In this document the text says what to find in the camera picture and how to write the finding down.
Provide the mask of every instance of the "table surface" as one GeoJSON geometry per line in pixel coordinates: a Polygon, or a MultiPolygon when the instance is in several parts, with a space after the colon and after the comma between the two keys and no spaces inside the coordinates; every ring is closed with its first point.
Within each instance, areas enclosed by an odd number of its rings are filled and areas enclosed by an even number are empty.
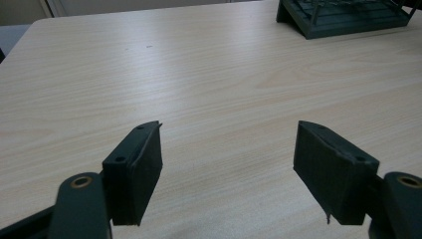
{"type": "Polygon", "coordinates": [[[379,175],[422,176],[422,14],[306,40],[277,1],[36,22],[0,65],[0,227],[55,203],[136,125],[164,167],[140,227],[114,238],[367,238],[326,225],[293,171],[298,120],[330,127],[379,175]]]}

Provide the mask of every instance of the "black mechanical part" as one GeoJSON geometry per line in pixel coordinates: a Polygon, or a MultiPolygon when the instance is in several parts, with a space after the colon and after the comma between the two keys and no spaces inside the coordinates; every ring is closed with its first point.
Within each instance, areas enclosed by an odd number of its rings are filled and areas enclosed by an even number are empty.
{"type": "Polygon", "coordinates": [[[139,225],[158,181],[158,121],[134,128],[103,161],[105,192],[114,225],[139,225]]]}
{"type": "Polygon", "coordinates": [[[326,214],[342,225],[361,225],[363,188],[379,162],[327,127],[300,121],[294,170],[326,214]]]}
{"type": "Polygon", "coordinates": [[[342,225],[372,218],[369,238],[422,238],[422,179],[376,175],[379,161],[329,128],[299,121],[294,170],[327,215],[342,225]]]}
{"type": "Polygon", "coordinates": [[[134,128],[100,174],[68,178],[54,206],[3,228],[0,239],[111,238],[111,219],[139,225],[162,168],[160,126],[152,121],[134,128]]]}
{"type": "Polygon", "coordinates": [[[62,183],[49,239],[111,238],[102,181],[99,174],[86,172],[62,183]]]}

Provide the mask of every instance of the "dark green rack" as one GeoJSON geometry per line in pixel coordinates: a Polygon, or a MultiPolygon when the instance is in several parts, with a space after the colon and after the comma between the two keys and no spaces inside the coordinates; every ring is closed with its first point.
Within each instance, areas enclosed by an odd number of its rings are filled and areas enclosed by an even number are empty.
{"type": "Polygon", "coordinates": [[[407,13],[404,0],[280,0],[277,22],[295,22],[307,39],[404,27],[421,1],[407,13]]]}

